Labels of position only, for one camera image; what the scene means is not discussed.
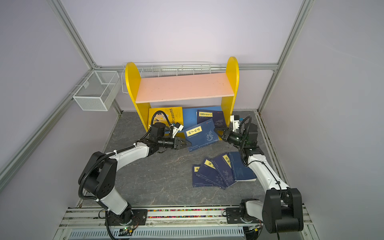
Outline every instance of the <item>yellow side panel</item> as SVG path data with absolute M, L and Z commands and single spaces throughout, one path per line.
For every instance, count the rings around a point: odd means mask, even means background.
M 233 97 L 222 97 L 221 99 L 221 108 L 224 112 L 225 121 L 227 126 L 230 124 L 230 116 L 232 115 L 233 107 L 235 105 L 237 90 L 239 87 L 239 64 L 235 57 L 230 57 L 227 63 L 227 69 L 225 71 L 227 74 L 229 83 L 231 84 L 233 93 L 235 94 Z
M 127 90 L 135 106 L 137 113 L 141 119 L 141 122 L 144 125 L 146 131 L 148 130 L 148 112 L 151 108 L 150 103 L 138 103 L 136 104 L 137 92 L 139 91 L 140 86 L 140 73 L 134 63 L 127 63 L 125 67 L 125 81 L 127 83 Z

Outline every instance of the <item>yellow book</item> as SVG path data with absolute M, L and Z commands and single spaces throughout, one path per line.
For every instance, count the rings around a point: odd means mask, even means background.
M 148 128 L 151 124 L 152 116 L 157 111 L 163 111 L 166 113 L 167 118 L 169 122 L 172 123 L 180 123 L 181 125 L 184 125 L 183 122 L 183 108 L 182 107 L 175 107 L 175 108 L 150 108 L 149 114 L 148 114 Z M 167 123 L 166 118 L 163 116 L 163 114 L 157 114 L 153 120 L 153 123 L 156 122 L 162 122 L 165 123 L 165 125 L 169 126 Z

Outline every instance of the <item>pink shelf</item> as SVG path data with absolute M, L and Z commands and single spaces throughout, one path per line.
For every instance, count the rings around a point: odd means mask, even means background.
M 225 73 L 142 78 L 136 103 L 234 96 Z

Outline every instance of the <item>bookshelf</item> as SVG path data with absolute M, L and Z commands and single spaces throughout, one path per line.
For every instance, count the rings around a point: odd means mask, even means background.
M 228 126 L 239 86 L 239 67 L 237 59 L 230 57 L 225 73 L 141 79 L 139 70 L 131 62 L 125 68 L 125 79 L 131 100 L 146 130 L 150 103 L 217 97 L 222 98 L 221 108 Z

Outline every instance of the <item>white mesh basket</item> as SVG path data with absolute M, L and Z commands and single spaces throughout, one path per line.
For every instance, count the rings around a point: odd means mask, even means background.
M 73 99 L 84 111 L 108 111 L 121 87 L 117 71 L 93 71 Z

